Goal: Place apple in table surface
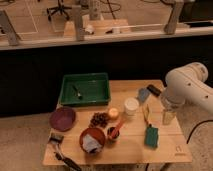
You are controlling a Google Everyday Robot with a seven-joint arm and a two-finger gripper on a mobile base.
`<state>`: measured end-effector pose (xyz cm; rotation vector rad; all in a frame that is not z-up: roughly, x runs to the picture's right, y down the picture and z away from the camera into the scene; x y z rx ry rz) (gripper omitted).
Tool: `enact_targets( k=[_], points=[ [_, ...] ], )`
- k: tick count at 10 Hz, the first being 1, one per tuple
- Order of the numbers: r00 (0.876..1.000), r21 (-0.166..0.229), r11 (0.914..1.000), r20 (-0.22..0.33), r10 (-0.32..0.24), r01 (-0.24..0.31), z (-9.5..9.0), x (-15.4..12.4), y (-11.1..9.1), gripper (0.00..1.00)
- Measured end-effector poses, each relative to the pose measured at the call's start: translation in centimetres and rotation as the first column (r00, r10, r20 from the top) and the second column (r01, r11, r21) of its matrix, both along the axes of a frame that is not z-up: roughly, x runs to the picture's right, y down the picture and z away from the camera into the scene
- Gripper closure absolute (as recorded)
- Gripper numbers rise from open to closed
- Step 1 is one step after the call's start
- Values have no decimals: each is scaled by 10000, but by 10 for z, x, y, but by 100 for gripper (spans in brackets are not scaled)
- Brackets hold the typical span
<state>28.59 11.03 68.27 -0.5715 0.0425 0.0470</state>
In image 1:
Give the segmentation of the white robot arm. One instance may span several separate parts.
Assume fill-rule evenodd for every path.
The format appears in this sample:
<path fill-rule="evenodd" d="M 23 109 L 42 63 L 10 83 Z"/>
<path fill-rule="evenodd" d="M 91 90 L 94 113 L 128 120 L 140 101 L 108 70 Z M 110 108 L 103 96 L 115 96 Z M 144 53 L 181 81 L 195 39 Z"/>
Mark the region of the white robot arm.
<path fill-rule="evenodd" d="M 185 101 L 190 101 L 213 114 L 213 88 L 205 84 L 207 78 L 207 67 L 200 62 L 172 69 L 166 74 L 166 88 L 161 93 L 164 125 L 172 122 L 176 110 L 181 108 Z"/>

